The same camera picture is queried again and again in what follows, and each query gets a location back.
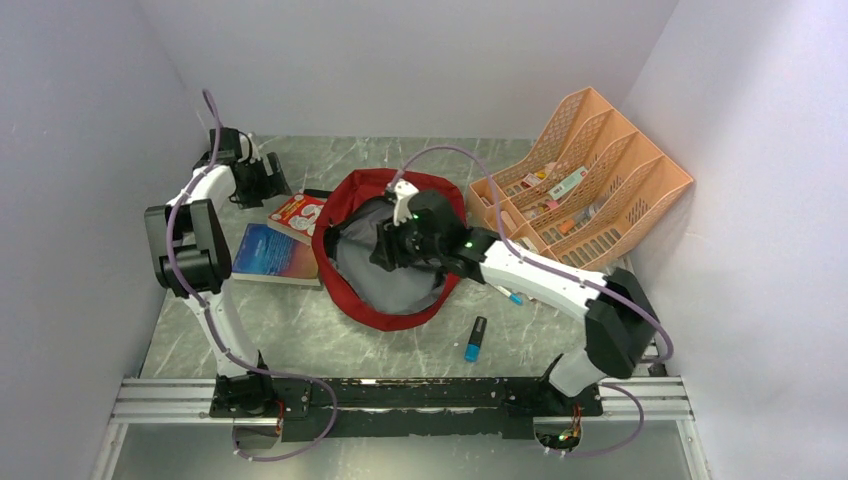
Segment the red student backpack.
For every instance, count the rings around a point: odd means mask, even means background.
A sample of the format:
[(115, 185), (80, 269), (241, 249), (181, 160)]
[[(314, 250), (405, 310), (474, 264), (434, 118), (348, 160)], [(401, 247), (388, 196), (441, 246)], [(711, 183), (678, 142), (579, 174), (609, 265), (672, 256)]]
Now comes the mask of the red student backpack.
[(388, 168), (358, 169), (329, 194), (311, 240), (334, 304), (372, 329), (407, 330), (431, 320), (459, 283), (416, 250), (410, 224), (395, 224)]

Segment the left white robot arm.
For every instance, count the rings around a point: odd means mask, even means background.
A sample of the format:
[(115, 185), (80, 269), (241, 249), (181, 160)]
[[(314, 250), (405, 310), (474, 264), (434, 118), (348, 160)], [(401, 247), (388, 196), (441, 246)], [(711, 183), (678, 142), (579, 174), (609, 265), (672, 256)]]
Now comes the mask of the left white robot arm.
[(236, 128), (213, 128), (210, 149), (194, 165), (188, 184), (144, 213), (158, 283), (190, 308), (211, 345), (213, 416), (258, 417), (278, 404), (267, 364), (232, 299), (231, 252), (218, 211), (228, 202), (258, 208), (290, 192), (275, 153), (262, 152), (251, 135)]

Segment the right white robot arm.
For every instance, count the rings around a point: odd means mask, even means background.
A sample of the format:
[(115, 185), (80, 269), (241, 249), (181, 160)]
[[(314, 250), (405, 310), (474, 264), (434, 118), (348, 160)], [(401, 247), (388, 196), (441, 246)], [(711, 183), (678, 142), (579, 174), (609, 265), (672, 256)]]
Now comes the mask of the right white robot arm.
[(626, 269), (605, 274), (570, 267), (493, 230), (469, 227), (435, 190), (405, 193), (396, 186), (383, 197), (393, 214), (376, 228), (373, 264), (386, 271), (433, 266), (524, 293), (583, 321), (584, 347), (553, 361), (539, 389), (540, 402), (550, 413), (565, 413), (579, 393), (600, 380), (631, 378), (660, 331), (639, 280)]

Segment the red white paperback book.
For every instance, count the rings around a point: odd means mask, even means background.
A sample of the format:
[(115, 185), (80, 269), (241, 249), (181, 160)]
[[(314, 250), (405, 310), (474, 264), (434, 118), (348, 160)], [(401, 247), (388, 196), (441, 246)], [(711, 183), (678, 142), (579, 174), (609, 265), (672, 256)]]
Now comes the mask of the red white paperback book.
[(267, 217), (266, 224), (273, 230), (310, 245), (324, 205), (324, 199), (297, 193), (274, 210)]

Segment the blue Jane Eyre book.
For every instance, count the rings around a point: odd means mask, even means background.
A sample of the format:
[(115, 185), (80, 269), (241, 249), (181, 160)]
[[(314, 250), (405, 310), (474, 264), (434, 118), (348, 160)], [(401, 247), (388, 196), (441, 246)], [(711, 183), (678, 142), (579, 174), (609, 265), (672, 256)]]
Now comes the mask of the blue Jane Eyre book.
[(267, 225), (249, 223), (232, 262), (234, 280), (320, 287), (318, 264), (307, 244)]

